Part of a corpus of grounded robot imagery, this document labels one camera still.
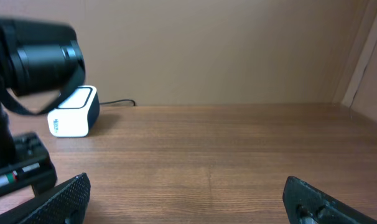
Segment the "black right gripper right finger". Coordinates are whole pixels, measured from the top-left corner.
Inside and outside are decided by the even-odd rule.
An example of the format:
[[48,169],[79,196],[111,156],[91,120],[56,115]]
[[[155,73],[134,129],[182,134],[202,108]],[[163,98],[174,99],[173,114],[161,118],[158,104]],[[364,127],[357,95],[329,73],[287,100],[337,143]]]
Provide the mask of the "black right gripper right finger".
[[377,224],[377,220],[295,176],[287,178],[282,201],[291,224]]

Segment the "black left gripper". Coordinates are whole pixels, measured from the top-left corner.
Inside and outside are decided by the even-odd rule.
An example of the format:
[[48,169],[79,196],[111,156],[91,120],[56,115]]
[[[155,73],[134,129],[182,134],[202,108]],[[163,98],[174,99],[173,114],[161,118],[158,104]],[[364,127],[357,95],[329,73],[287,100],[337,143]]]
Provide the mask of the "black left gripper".
[[56,181],[49,152],[36,133],[0,139],[0,197],[28,186],[38,196]]

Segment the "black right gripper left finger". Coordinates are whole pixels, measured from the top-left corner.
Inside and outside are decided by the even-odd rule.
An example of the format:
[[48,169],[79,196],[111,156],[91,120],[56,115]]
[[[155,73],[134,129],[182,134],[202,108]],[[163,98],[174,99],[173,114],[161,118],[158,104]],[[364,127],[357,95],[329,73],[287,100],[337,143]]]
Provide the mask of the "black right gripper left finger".
[[0,224],[82,224],[90,190],[87,174],[79,174],[0,214]]

